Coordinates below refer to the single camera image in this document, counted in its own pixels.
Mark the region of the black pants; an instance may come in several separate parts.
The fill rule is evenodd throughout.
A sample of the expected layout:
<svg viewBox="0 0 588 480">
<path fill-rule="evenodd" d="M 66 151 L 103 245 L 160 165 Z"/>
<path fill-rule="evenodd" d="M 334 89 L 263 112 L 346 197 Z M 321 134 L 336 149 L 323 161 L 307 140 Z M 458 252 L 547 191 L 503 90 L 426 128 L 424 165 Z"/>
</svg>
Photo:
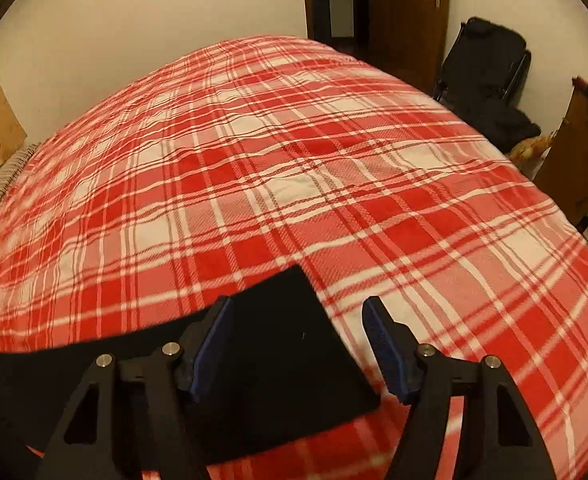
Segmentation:
<svg viewBox="0 0 588 480">
<path fill-rule="evenodd" d="M 213 385 L 200 402 L 178 393 L 181 416 L 206 468 L 318 434 L 380 404 L 299 266 L 232 296 L 233 318 Z M 211 306 L 178 320 L 32 353 L 0 353 L 0 474 L 36 477 L 82 375 L 101 354 L 125 361 L 176 341 Z M 157 471 L 143 385 L 117 396 L 116 463 Z"/>
</svg>

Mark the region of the brown wooden cabinet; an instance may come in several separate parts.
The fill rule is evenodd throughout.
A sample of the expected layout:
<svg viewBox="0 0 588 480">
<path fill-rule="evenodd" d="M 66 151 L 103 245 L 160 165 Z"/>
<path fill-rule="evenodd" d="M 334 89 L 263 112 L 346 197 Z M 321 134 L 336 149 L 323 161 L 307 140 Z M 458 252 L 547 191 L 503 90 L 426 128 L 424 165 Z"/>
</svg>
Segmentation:
<svg viewBox="0 0 588 480">
<path fill-rule="evenodd" d="M 578 226 L 588 214 L 588 81 L 573 79 L 573 93 L 534 183 Z"/>
</svg>

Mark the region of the red white plaid bedspread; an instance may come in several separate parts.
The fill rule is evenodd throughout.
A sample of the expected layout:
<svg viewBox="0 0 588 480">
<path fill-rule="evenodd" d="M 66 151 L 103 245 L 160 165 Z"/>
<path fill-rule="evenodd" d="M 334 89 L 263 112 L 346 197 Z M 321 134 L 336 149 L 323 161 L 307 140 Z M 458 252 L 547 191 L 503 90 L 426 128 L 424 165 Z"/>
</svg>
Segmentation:
<svg viewBox="0 0 588 480">
<path fill-rule="evenodd" d="M 145 330 L 291 266 L 378 394 L 217 479 L 379 479 L 407 411 L 360 323 L 378 295 L 457 358 L 495 353 L 556 475 L 588 472 L 588 245 L 484 136 L 294 37 L 229 40 L 45 140 L 0 203 L 0 353 Z"/>
</svg>

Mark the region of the black folding chair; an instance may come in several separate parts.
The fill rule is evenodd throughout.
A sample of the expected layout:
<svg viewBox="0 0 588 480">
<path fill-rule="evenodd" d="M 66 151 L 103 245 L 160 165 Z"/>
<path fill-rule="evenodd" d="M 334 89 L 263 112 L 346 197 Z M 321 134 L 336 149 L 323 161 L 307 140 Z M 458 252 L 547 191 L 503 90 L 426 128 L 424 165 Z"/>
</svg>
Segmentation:
<svg viewBox="0 0 588 480">
<path fill-rule="evenodd" d="M 531 62 L 523 36 L 474 16 L 461 24 L 433 98 L 507 154 L 541 133 L 516 104 Z"/>
</svg>

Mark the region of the dark brown wooden door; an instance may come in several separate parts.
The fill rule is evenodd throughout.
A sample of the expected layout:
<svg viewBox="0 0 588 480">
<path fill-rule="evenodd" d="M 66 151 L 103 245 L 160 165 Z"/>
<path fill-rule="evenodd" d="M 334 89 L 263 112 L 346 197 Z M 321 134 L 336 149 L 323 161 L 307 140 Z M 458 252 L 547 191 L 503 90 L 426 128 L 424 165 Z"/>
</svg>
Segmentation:
<svg viewBox="0 0 588 480">
<path fill-rule="evenodd" d="M 304 0 L 312 40 L 430 94 L 442 66 L 449 0 Z"/>
</svg>

